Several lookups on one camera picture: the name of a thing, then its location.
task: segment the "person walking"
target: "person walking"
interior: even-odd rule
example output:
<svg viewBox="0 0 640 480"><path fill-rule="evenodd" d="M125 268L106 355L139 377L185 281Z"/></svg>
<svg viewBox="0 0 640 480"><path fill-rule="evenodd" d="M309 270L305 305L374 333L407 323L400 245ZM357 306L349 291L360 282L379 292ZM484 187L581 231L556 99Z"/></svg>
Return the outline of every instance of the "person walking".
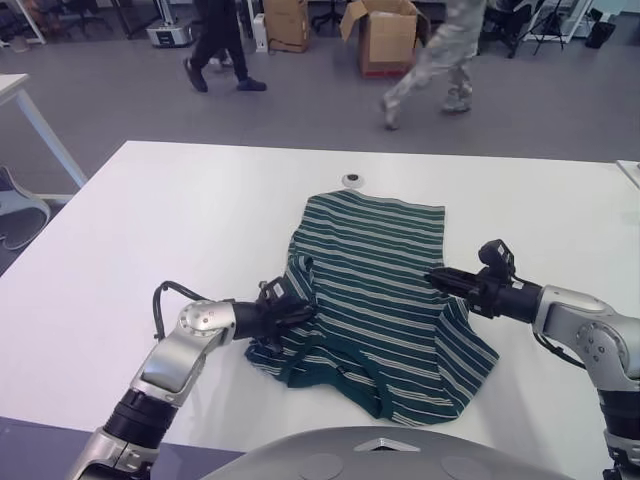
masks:
<svg viewBox="0 0 640 480"><path fill-rule="evenodd" d="M209 90L202 76L202 69L214 55L226 49L233 61L233 69L238 79L237 89L265 91L267 85L251 78L247 70L235 0L195 0L195 4L202 18L203 29L191 58L184 60L184 69L193 88L202 93Z"/></svg>
<svg viewBox="0 0 640 480"><path fill-rule="evenodd" d="M381 108L385 126L398 128L400 106L417 88L426 87L432 77L448 73L449 94L442 105L445 113L463 113L471 108L469 62L476 55L486 0L447 0L447 19L418 54L416 65L384 94Z"/></svg>

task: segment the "striped shirt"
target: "striped shirt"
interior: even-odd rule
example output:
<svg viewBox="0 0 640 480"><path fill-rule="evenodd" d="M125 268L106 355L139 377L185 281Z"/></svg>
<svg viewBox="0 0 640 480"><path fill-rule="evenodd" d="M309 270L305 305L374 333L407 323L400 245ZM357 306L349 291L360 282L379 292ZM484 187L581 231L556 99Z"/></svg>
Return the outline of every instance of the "striped shirt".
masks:
<svg viewBox="0 0 640 480"><path fill-rule="evenodd" d="M465 302L424 274L442 263L444 207L344 190L311 197L285 281L316 304L275 353L246 356L289 387L330 384L376 418L419 426L457 418L498 355Z"/></svg>

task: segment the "gray carpet floor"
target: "gray carpet floor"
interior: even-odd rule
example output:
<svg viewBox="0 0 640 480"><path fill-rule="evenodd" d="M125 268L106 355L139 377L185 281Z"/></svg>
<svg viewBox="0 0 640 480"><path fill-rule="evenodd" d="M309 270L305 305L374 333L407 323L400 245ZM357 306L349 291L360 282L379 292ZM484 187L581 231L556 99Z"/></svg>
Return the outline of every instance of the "gray carpet floor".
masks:
<svg viewBox="0 0 640 480"><path fill-rule="evenodd" d="M382 128L376 106L397 80L363 79L355 39L345 45L327 29L304 54L247 49L251 75L269 85L265 93L237 92L232 72L211 68L210 92L198 94L181 66L189 50L125 40L113 19L115 34L91 27L89 41L76 34L21 54L0 49L0 72L31 75L28 92L89 176L126 140L640 160L640 17L617 23L600 50L578 40L564 51L545 44L533 56L529 42L509 60L493 45L473 62L470 113L439 113L447 89L439 78L407 102L396 132ZM75 191L13 103L0 107L0 162L32 191ZM13 258L0 254L0 272Z"/></svg>

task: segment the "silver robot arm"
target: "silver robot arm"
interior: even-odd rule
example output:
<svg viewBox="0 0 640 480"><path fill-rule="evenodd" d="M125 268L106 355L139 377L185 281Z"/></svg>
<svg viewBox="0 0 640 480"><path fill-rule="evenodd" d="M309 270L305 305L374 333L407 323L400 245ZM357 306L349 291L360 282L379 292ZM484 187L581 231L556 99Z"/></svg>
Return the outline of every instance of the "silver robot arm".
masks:
<svg viewBox="0 0 640 480"><path fill-rule="evenodd" d="M640 319L592 296L546 286L532 328L573 350L598 390L616 465L605 478L640 477Z"/></svg>
<svg viewBox="0 0 640 480"><path fill-rule="evenodd" d="M531 324L543 347L584 368L598 391L614 460L614 468L603 472L605 480L640 478L640 319L620 315L590 295L518 279L514 257L501 240L487 243L479 256L486 267L477 275L437 268L426 277L435 288L466 299L479 315ZM547 339L570 348L583 363Z"/></svg>
<svg viewBox="0 0 640 480"><path fill-rule="evenodd" d="M167 285L193 294L165 282L154 295L154 314L160 321L155 301L159 302L158 292L163 287L166 290ZM313 307L291 295L286 282L277 278L261 284L256 302L200 299L190 303L166 338L156 322L160 342L133 377L107 423L91 435L67 479L149 479L160 442L191 393L207 355L232 340L248 337L263 338L278 348L279 332L312 314Z"/></svg>

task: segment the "black pants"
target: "black pants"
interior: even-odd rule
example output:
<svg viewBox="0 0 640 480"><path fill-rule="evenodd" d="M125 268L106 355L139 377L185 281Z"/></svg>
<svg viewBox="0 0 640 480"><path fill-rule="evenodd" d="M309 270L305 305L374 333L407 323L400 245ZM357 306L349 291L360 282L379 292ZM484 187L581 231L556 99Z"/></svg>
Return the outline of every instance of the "black pants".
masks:
<svg viewBox="0 0 640 480"><path fill-rule="evenodd" d="M235 0L195 0L203 22L202 33L191 57L191 66L202 69L220 49L226 48L239 81L248 77L242 50Z"/></svg>

